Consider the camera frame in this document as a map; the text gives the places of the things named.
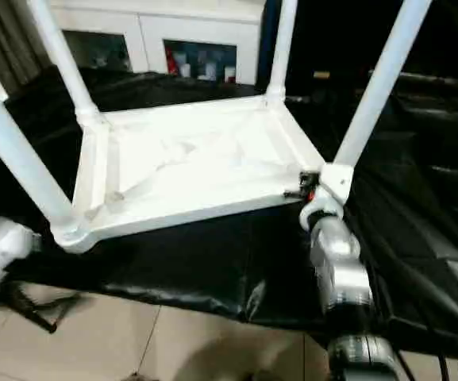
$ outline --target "floor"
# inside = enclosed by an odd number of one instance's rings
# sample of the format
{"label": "floor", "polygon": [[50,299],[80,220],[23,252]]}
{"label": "floor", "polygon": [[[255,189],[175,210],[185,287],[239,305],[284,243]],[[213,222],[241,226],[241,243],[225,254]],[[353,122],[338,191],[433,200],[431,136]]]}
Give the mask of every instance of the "floor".
{"label": "floor", "polygon": [[[26,285],[37,301],[67,291]],[[418,380],[439,380],[436,358],[405,353]],[[449,360],[458,381],[458,360]],[[170,307],[87,295],[49,335],[0,310],[0,381],[230,381],[267,369],[284,381],[325,380],[325,352],[307,335]]]}

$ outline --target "white table leg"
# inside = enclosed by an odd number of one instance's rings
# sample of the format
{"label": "white table leg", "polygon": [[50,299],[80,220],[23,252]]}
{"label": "white table leg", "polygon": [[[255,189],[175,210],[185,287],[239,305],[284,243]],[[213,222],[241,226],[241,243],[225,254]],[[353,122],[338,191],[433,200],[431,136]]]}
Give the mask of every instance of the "white table leg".
{"label": "white table leg", "polygon": [[1,103],[0,158],[48,219],[59,245],[71,252],[85,252],[93,246],[93,235],[83,218],[76,215],[67,196]]}
{"label": "white table leg", "polygon": [[432,0],[403,2],[334,163],[356,166],[412,49],[431,2]]}
{"label": "white table leg", "polygon": [[96,128],[106,124],[105,118],[93,103],[79,73],[63,32],[56,24],[47,0],[27,0],[35,25],[47,53],[60,69],[61,77],[75,105],[75,115],[81,128]]}
{"label": "white table leg", "polygon": [[266,94],[269,98],[278,98],[281,102],[285,99],[285,78],[287,77],[297,7],[298,0],[283,0],[279,15],[275,56]]}

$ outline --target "white cabinet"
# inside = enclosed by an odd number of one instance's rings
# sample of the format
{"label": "white cabinet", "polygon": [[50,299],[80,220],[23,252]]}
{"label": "white cabinet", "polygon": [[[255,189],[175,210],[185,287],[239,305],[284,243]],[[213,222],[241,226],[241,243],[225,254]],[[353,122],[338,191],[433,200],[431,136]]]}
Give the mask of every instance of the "white cabinet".
{"label": "white cabinet", "polygon": [[[230,53],[231,63],[225,60],[218,64],[216,70],[220,71],[226,65],[227,70],[235,70],[236,82],[254,84],[256,81],[260,22],[265,0],[50,2],[60,28],[67,31],[67,40],[78,64],[84,60],[83,44],[79,40],[85,40],[84,46],[88,46],[89,41],[94,39],[92,33],[97,33],[99,40],[102,37],[113,40],[124,38],[121,43],[125,51],[121,54],[129,61],[131,71],[169,72],[166,44],[171,41],[175,44],[187,43],[188,46],[196,44],[199,51],[204,50],[204,54],[210,49],[218,48],[222,53],[232,49],[235,54]],[[190,61],[196,60],[191,58],[190,52],[188,57]],[[199,77],[194,68],[191,74]]]}
{"label": "white cabinet", "polygon": [[[115,13],[105,10],[78,10],[75,8],[54,7],[52,9],[56,21],[63,31],[121,36],[128,53],[130,69],[132,71],[148,70],[148,58],[140,32],[139,17],[136,14]],[[77,48],[70,44],[70,49],[76,56],[80,47]]]}
{"label": "white cabinet", "polygon": [[167,72],[165,41],[236,47],[236,82],[254,84],[259,55],[258,25],[192,18],[140,16],[149,69]]}

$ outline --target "black plastic sheet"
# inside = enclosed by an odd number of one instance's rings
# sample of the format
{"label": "black plastic sheet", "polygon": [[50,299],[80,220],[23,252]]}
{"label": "black plastic sheet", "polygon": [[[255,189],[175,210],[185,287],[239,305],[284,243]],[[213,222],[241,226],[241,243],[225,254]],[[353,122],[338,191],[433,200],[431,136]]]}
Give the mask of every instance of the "black plastic sheet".
{"label": "black plastic sheet", "polygon": [[[84,71],[102,110],[252,95],[251,87],[166,75]],[[315,86],[288,105],[331,160],[360,89]],[[71,197],[81,133],[56,70],[6,104]],[[55,246],[47,222],[0,162],[0,214],[44,234],[44,251],[9,267],[15,279],[113,294],[300,329],[326,341],[300,204],[214,218],[98,243]],[[397,87],[356,169],[346,220],[362,244],[378,333],[400,348],[458,356],[458,91]]]}

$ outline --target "white table frame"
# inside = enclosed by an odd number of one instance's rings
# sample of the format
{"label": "white table frame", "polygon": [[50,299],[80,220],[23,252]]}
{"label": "white table frame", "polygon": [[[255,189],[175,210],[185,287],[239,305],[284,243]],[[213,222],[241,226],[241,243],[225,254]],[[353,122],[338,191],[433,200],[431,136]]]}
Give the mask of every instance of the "white table frame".
{"label": "white table frame", "polygon": [[[47,1],[27,1],[48,54],[60,69],[75,104],[77,121],[83,130],[73,205],[1,103],[0,158],[48,219],[56,242],[65,250],[85,252],[97,241],[110,237],[283,204],[287,200],[282,194],[288,186],[293,185],[292,179],[299,171],[321,171],[325,165],[283,103],[297,0],[283,0],[271,81],[265,95],[118,113],[101,113],[91,100],[64,36],[54,22]],[[404,0],[370,83],[338,150],[335,163],[351,167],[356,165],[421,28],[430,3],[431,0]],[[201,131],[210,127],[212,121],[232,121],[239,115],[249,115],[251,118],[248,120],[252,123],[248,121],[248,130],[255,129],[250,134],[255,139],[249,138],[243,141],[243,145],[255,144],[257,149],[257,140],[261,137],[265,140],[269,138],[270,141],[274,139],[275,151],[266,148],[262,158],[265,161],[271,156],[277,156],[281,167],[266,164],[271,168],[267,178],[256,179],[253,183],[245,178],[239,184],[237,176],[241,173],[241,168],[251,174],[258,166],[251,161],[244,162],[244,165],[238,164],[239,167],[229,163],[227,175],[234,178],[230,183],[231,187],[214,184],[214,190],[205,190],[197,198],[191,194],[180,194],[176,198],[160,198],[158,194],[152,201],[139,198],[139,192],[143,192],[142,181],[148,181],[141,178],[142,174],[139,173],[141,163],[147,165],[146,161],[140,159],[153,161],[156,160],[156,155],[145,153],[139,160],[133,160],[134,156],[127,154],[138,152],[132,146],[132,136],[129,138],[125,135],[129,133],[128,125],[146,125],[145,128],[136,128],[135,136],[140,136],[148,125],[171,123],[183,123],[183,128],[198,128]],[[246,119],[241,123],[246,133]],[[241,123],[234,127],[226,122],[226,128],[237,139],[243,139],[237,135],[240,133]],[[230,144],[227,142],[232,142],[231,139],[232,137],[226,141],[222,139],[225,145],[221,144],[221,149],[234,151],[235,148],[228,147]],[[184,152],[180,152],[180,156],[185,156]],[[212,157],[220,159],[216,152]],[[157,180],[151,181],[151,188],[155,183]]]}

